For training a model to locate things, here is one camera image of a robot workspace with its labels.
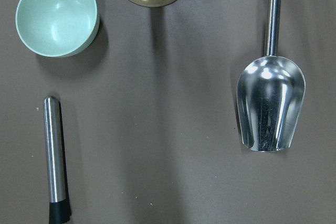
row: gray table surface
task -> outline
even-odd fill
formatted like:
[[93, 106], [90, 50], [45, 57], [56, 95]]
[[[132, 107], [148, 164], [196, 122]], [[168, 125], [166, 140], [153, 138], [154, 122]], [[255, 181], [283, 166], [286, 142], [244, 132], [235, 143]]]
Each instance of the gray table surface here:
[[43, 98], [61, 100], [71, 223], [335, 223], [336, 0], [282, 0], [279, 55], [306, 97], [290, 149], [251, 152], [235, 112], [267, 0], [97, 0], [82, 53], [42, 57], [0, 0], [0, 223], [47, 223]]

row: ceramic bowl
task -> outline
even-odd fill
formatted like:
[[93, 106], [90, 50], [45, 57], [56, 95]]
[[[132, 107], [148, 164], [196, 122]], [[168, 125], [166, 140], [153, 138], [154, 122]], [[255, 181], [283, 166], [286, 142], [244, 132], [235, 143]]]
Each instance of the ceramic bowl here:
[[65, 57], [91, 44], [99, 15], [96, 0], [20, 0], [15, 22], [20, 39], [31, 51]]

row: shiny metal surface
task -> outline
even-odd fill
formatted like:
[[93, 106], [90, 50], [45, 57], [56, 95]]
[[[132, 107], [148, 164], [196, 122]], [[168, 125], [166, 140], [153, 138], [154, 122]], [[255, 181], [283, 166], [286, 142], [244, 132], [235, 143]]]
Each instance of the shiny metal surface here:
[[265, 52], [241, 73], [237, 106], [243, 144], [253, 151], [289, 148], [302, 108], [305, 81], [291, 60], [275, 56], [280, 0], [269, 0]]
[[59, 101], [46, 97], [43, 102], [46, 130], [50, 202], [66, 199]]

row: bowl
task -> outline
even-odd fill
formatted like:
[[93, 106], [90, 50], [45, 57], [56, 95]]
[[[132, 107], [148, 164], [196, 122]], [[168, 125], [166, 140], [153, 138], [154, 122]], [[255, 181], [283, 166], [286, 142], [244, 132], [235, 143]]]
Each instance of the bowl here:
[[87, 48], [99, 27], [96, 0], [20, 0], [15, 17], [22, 42], [48, 57], [75, 55]]

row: stainless steel scoop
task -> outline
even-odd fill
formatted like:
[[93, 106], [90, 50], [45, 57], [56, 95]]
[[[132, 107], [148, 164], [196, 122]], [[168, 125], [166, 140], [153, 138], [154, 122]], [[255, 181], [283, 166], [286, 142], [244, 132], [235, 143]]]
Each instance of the stainless steel scoop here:
[[276, 56], [281, 0], [269, 0], [265, 56], [241, 73], [237, 106], [243, 144], [253, 151], [289, 148], [306, 84], [300, 68]]

